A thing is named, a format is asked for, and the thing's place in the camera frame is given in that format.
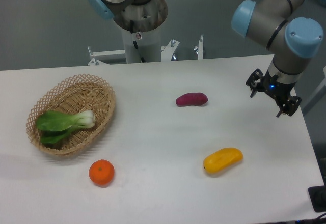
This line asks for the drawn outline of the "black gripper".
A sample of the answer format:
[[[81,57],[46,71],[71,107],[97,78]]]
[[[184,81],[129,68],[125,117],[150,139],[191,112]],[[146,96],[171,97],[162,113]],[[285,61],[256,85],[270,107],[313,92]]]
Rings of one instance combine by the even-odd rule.
[[[269,68],[265,74],[260,69],[256,69],[246,81],[251,91],[251,98],[257,92],[265,92],[276,101],[279,107],[277,118],[281,114],[293,116],[300,106],[301,97],[291,96],[295,84],[295,75],[286,74],[277,68]]]

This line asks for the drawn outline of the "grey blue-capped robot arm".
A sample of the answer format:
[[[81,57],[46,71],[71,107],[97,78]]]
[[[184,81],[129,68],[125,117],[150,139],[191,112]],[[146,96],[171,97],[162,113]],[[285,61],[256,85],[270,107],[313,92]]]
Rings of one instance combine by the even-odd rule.
[[[128,63],[164,62],[172,59],[177,42],[161,48],[159,29],[168,7],[164,0],[88,0],[103,19],[112,19],[123,36]],[[246,81],[252,95],[264,92],[279,107],[281,114],[293,115],[301,98],[291,90],[317,54],[323,29],[310,18],[291,19],[290,15],[305,0],[243,1],[235,10],[231,26],[273,53],[268,70],[255,70]]]

